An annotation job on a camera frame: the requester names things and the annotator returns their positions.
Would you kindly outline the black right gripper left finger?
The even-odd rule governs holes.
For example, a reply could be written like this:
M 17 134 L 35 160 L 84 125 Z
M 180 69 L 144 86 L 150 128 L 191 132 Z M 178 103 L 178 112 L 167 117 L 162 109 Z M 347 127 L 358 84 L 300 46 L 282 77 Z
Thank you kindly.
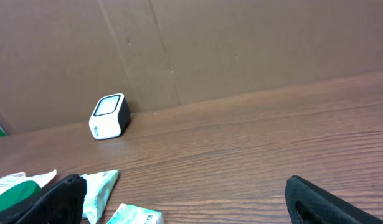
M 0 212 L 0 224 L 79 224 L 87 181 L 70 174 Z

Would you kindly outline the teal white snack packet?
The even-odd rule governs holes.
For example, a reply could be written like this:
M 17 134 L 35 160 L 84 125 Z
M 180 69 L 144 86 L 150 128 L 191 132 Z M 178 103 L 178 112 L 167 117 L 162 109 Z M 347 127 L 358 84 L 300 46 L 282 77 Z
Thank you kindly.
M 87 183 L 82 218 L 87 219 L 90 224 L 96 224 L 102 217 L 118 176 L 119 170 L 82 175 Z

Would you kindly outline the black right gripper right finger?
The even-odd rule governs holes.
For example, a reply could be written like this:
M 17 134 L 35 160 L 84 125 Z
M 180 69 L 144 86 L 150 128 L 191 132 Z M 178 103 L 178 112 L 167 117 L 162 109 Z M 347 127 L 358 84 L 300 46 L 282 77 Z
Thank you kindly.
M 285 201 L 292 224 L 383 224 L 380 218 L 297 175 L 287 179 Z

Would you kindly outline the small teal tissue pack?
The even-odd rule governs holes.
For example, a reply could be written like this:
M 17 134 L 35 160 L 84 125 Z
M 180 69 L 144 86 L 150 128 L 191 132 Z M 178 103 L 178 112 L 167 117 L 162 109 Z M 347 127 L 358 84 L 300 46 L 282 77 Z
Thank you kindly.
M 122 203 L 107 224 L 164 224 L 164 219 L 161 212 Z

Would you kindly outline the beige rice pouch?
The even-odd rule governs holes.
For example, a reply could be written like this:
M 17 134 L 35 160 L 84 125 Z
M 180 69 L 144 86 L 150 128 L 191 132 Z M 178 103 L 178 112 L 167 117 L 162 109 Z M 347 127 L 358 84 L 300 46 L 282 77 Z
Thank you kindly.
M 57 175 L 57 170 L 54 169 L 51 172 L 46 174 L 35 175 L 32 177 L 27 177 L 25 172 L 18 172 L 14 174 L 7 175 L 0 178 L 0 195 L 5 191 L 9 190 L 15 185 L 23 183 L 25 181 L 34 181 L 39 187 L 44 187 L 47 185 L 55 176 Z

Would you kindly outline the green lid clear jar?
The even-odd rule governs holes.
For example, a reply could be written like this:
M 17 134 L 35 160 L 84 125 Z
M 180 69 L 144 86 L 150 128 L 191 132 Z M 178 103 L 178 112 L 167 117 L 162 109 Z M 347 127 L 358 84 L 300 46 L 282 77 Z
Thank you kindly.
M 21 182 L 0 195 L 0 212 L 39 193 L 42 188 L 34 181 Z

